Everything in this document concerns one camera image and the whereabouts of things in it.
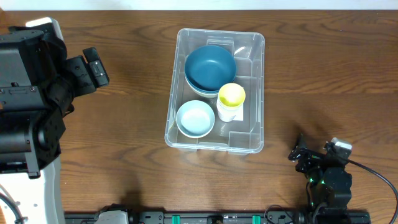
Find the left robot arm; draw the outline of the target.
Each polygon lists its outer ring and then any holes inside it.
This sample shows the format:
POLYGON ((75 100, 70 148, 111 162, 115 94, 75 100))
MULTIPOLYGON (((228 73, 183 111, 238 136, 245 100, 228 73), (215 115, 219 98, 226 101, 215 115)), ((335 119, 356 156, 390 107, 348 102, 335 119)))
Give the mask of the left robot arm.
POLYGON ((57 20, 1 36, 1 210, 7 223, 64 223, 60 138, 73 100, 108 85, 95 48, 68 58, 57 20))

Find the light blue cup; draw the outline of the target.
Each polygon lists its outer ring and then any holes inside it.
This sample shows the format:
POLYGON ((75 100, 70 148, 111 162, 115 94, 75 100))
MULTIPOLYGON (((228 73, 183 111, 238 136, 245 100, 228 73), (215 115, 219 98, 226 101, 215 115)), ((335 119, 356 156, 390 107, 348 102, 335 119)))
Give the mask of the light blue cup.
POLYGON ((243 104, 241 103, 238 106, 227 106, 223 104, 221 101, 217 101, 217 107, 219 107, 221 110, 226 110, 226 111, 237 111, 239 110, 243 104))

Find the grey bowl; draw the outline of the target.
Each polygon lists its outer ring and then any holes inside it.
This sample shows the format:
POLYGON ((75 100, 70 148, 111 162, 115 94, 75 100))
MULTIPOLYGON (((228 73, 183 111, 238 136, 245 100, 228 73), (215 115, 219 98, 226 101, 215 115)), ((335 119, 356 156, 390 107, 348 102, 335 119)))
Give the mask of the grey bowl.
POLYGON ((215 113, 207 103, 191 100, 177 111, 175 121, 178 130, 189 138, 202 138, 209 134, 215 125, 215 113))

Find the dark blue bowl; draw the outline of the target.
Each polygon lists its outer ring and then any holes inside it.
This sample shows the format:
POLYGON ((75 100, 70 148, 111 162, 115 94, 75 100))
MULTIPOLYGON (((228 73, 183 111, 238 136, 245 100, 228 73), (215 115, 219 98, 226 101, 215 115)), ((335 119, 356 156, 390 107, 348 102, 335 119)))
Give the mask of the dark blue bowl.
MULTIPOLYGON (((235 79, 236 79, 236 75, 233 77, 233 79, 229 82, 229 83, 234 83, 235 79)), ((203 93, 203 94, 207 94, 207 95, 214 95, 214 94, 218 94, 219 90, 202 90, 196 86, 193 85, 193 83, 188 79, 187 75, 185 74, 185 80, 187 81, 188 85, 194 90, 197 91, 199 93, 203 93)))
POLYGON ((237 74, 237 65, 226 49, 205 45, 187 56, 184 70, 194 86, 202 90, 219 90, 237 74))

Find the cream cup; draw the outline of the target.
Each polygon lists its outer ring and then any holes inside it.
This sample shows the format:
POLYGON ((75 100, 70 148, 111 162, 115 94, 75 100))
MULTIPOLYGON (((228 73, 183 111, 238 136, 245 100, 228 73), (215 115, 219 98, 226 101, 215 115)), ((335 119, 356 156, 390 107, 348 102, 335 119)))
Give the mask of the cream cup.
POLYGON ((218 113, 223 119, 243 120, 243 106, 229 110, 222 106, 217 107, 218 113))

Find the yellow cup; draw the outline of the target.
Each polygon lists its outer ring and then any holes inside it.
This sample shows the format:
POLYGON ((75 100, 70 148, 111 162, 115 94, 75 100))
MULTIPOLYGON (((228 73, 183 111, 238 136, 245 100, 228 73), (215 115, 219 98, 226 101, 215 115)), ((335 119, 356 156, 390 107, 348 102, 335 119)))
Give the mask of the yellow cup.
POLYGON ((244 103, 246 92, 244 88, 237 83, 227 83, 220 88, 218 98, 223 106, 237 108, 244 103))

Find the cream bowl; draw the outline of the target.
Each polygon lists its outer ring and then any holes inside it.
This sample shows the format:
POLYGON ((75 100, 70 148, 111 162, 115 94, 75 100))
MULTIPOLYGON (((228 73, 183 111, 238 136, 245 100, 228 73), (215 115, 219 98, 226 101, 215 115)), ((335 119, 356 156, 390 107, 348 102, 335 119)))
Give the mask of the cream bowl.
POLYGON ((207 94, 203 94, 203 93, 199 93, 199 92, 197 92, 197 91, 194 91, 196 94, 198 94, 198 95, 200 95, 200 96, 202 96, 202 97, 205 97, 205 98, 215 98, 215 97, 217 97, 218 96, 218 94, 214 94, 214 95, 207 95, 207 94))

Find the pink cup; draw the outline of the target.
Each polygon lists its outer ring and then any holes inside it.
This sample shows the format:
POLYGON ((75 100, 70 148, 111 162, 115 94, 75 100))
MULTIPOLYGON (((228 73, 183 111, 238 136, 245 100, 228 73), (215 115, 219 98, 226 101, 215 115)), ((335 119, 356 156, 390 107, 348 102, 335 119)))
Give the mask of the pink cup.
POLYGON ((218 110, 218 116, 223 122, 231 122, 236 115, 236 111, 218 110))

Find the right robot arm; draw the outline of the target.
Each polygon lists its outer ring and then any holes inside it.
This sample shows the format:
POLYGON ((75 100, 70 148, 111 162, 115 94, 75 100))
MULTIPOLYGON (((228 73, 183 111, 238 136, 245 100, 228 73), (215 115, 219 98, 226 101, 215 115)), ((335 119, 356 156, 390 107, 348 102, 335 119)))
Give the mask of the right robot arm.
POLYGON ((347 209, 352 198, 352 175, 345 171, 352 145, 333 138, 323 149, 326 150, 324 154, 309 149, 300 134, 288 155, 290 161, 297 162, 295 170, 303 173, 307 180, 308 206, 301 214, 294 215, 295 223, 352 222, 347 209))

